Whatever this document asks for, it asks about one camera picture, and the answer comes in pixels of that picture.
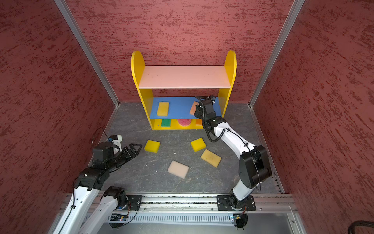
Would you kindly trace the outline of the smiley face sponge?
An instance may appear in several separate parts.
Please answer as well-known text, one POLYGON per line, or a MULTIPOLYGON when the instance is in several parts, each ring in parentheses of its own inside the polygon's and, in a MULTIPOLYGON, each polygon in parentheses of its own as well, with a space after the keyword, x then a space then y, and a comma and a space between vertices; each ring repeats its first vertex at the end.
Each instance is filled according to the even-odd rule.
POLYGON ((178 119, 177 122, 181 127, 188 127, 191 125, 191 119, 178 119))

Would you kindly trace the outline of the left aluminium corner post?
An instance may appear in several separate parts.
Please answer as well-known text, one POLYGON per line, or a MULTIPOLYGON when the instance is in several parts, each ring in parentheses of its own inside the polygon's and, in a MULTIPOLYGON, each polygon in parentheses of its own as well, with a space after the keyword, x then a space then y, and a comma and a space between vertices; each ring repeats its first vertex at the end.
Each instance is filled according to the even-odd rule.
POLYGON ((92 68, 94 69, 96 75, 100 79, 102 85, 104 86, 107 94, 111 98, 112 102, 114 103, 115 107, 118 108, 120 106, 119 98, 117 97, 114 89, 110 85, 110 82, 105 75, 103 69, 101 68, 97 58, 95 57, 92 49, 89 46, 89 43, 85 39, 77 21, 75 20, 71 10, 68 7, 66 1, 63 0, 54 0, 56 6, 58 7, 60 13, 64 17, 65 21, 67 22, 70 30, 72 31, 73 35, 75 36, 76 40, 78 41, 81 49, 83 50, 86 58, 90 62, 92 68))

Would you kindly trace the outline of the bright yellow sponge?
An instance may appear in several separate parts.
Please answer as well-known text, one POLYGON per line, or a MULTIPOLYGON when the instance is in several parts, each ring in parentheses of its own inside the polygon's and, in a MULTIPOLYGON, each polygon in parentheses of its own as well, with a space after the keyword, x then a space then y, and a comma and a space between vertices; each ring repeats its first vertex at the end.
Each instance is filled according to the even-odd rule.
POLYGON ((191 141, 191 146, 192 146, 194 152, 198 152, 198 151, 206 148, 206 144, 205 144, 205 142, 202 138, 191 141))
POLYGON ((151 153, 157 153, 161 143, 158 141, 147 140, 144 150, 151 153))

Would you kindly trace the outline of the salmon pink sponge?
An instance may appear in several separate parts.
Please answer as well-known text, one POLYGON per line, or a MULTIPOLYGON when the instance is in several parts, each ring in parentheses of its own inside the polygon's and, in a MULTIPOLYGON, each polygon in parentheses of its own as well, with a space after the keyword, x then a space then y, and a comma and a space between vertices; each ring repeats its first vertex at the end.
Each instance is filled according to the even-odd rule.
POLYGON ((198 102, 193 102, 192 106, 191 106, 191 109, 190 109, 190 114, 194 116, 195 114, 195 111, 196 111, 196 105, 198 104, 198 102))

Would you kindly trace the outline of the tan yellow sponge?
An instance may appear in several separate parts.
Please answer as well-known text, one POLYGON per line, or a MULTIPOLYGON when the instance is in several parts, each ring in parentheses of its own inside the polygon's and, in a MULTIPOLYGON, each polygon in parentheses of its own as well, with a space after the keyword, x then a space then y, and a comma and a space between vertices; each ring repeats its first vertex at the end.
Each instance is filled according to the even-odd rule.
POLYGON ((213 152, 205 149, 201 155, 201 159, 205 162, 209 163, 210 165, 214 166, 215 168, 218 167, 219 163, 221 162, 222 158, 213 152))

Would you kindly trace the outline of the right aluminium corner post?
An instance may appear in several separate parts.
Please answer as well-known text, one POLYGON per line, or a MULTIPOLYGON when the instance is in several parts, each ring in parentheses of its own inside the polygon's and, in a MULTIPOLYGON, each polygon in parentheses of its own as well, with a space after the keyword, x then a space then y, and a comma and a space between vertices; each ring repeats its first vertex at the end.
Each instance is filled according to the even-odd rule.
POLYGON ((263 73, 259 79, 259 82, 256 86, 256 89, 250 99, 250 102, 249 102, 249 108, 253 109, 254 108, 254 105, 261 93, 261 90, 263 89, 265 83, 266 83, 266 80, 283 48, 283 45, 284 43, 286 42, 286 39, 303 7, 305 3, 305 0, 294 0, 293 1, 293 4, 291 5, 291 8, 290 8, 290 11, 286 17, 286 20, 282 26, 282 29, 279 33, 279 36, 276 40, 276 43, 272 49, 272 52, 270 54, 270 57, 269 57, 269 60, 268 62, 266 63, 266 66, 263 70, 263 73))

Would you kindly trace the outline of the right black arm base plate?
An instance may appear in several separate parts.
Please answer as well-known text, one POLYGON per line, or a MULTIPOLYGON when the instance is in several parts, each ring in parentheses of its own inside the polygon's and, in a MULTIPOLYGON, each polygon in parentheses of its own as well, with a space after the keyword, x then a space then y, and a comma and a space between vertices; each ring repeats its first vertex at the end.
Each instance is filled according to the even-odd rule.
POLYGON ((234 195, 218 195, 219 211, 256 211, 254 197, 249 195, 244 200, 238 200, 234 195))

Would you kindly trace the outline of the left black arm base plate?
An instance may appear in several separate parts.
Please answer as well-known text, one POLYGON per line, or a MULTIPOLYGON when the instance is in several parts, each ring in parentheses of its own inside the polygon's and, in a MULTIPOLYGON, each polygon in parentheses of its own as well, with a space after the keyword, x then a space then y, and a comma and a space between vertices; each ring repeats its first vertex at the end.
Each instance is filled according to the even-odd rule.
POLYGON ((117 201, 118 205, 116 210, 118 211, 138 211, 142 202, 142 195, 124 195, 120 196, 117 201))

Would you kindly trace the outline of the aluminium corner post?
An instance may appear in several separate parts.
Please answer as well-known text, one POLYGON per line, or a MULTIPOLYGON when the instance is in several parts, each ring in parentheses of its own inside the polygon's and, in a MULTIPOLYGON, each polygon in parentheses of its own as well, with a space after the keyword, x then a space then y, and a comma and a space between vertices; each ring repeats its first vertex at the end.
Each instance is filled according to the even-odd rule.
POLYGON ((77 21, 75 20, 71 10, 68 7, 66 1, 63 0, 54 0, 56 6, 58 7, 60 13, 64 17, 65 21, 67 22, 70 30, 72 31, 73 35, 75 36, 76 40, 78 41, 81 49, 83 50, 86 58, 90 62, 92 68, 94 69, 96 75, 100 79, 102 85, 104 86, 107 94, 111 98, 112 102, 114 103, 115 107, 118 108, 120 106, 119 98, 117 97, 114 89, 110 85, 110 82, 105 75, 103 69, 101 68, 97 58, 95 57, 92 49, 89 46, 89 43, 85 39, 77 21))
POLYGON ((282 29, 279 33, 279 36, 276 40, 276 43, 272 49, 272 52, 270 54, 270 57, 269 57, 269 60, 268 62, 266 63, 266 66, 263 70, 263 73, 259 79, 259 82, 256 86, 256 89, 250 99, 250 102, 249 102, 249 108, 253 109, 254 108, 254 105, 261 93, 261 90, 263 89, 265 83, 266 83, 266 80, 283 48, 283 45, 284 43, 286 42, 286 39, 303 7, 305 3, 305 0, 294 0, 293 1, 293 4, 291 5, 291 8, 290 8, 290 11, 286 17, 286 20, 282 26, 282 29))

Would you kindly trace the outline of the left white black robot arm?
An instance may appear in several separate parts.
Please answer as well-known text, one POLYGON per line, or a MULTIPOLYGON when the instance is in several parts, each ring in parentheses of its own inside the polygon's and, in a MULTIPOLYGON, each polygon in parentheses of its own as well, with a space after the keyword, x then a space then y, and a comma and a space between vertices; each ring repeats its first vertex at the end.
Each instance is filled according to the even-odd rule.
POLYGON ((127 223, 130 212, 138 212, 142 195, 128 196, 122 187, 111 186, 105 190, 95 211, 87 217, 91 204, 111 173, 137 157, 141 144, 131 143, 121 147, 119 140, 110 139, 93 148, 92 165, 85 168, 73 184, 72 197, 60 218, 55 234, 96 234, 110 217, 127 223))

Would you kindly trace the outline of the pale pink sponge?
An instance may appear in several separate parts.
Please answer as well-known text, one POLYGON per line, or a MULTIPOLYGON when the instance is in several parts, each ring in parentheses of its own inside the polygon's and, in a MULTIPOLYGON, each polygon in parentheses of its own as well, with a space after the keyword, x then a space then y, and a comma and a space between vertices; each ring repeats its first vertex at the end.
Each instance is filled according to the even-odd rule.
POLYGON ((176 161, 172 161, 168 168, 168 172, 181 179, 185 179, 188 173, 189 167, 176 161))

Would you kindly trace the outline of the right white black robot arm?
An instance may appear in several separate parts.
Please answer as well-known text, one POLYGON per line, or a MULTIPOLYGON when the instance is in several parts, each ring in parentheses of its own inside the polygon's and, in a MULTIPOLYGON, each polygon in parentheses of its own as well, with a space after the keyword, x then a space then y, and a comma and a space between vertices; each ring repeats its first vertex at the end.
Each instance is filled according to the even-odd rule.
POLYGON ((230 191, 229 204, 235 210, 242 209, 250 194, 261 190, 261 183, 272 176, 269 156, 262 145, 254 145, 240 136, 229 123, 217 116, 214 110, 215 96, 196 97, 198 103, 194 116, 202 121, 202 127, 210 142, 223 141, 239 159, 239 181, 230 191))

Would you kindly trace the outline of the yellow shelf pink blue boards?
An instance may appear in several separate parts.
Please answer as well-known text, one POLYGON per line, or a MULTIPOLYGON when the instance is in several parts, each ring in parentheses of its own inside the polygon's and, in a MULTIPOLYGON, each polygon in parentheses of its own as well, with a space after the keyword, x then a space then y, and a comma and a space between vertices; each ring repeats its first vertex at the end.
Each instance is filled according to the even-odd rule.
POLYGON ((141 52, 134 51, 131 56, 131 72, 152 130, 202 129, 202 126, 195 125, 197 118, 190 114, 193 102, 197 102, 195 95, 154 97, 153 91, 217 89, 214 110, 218 116, 224 117, 236 78, 237 56, 234 51, 228 51, 222 66, 158 66, 146 65, 141 52), (169 102, 167 117, 157 116, 159 102, 169 102), (162 119, 170 119, 171 127, 161 127, 162 119), (181 127, 178 119, 191 119, 191 125, 181 127))

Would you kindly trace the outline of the green yellow sponge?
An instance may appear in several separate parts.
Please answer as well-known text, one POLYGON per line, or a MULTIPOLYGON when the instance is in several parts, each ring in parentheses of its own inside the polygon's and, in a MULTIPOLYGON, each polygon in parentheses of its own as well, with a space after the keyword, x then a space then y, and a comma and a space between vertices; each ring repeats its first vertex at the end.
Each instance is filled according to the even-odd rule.
POLYGON ((171 127, 171 120, 170 119, 162 119, 161 127, 170 128, 171 127))

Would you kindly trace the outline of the dark yellow sponge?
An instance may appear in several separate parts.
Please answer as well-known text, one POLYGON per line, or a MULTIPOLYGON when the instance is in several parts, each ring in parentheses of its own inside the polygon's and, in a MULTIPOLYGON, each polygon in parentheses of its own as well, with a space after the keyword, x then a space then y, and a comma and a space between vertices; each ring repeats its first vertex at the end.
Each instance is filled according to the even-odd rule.
POLYGON ((157 109, 158 117, 167 117, 169 110, 169 102, 159 102, 157 109))

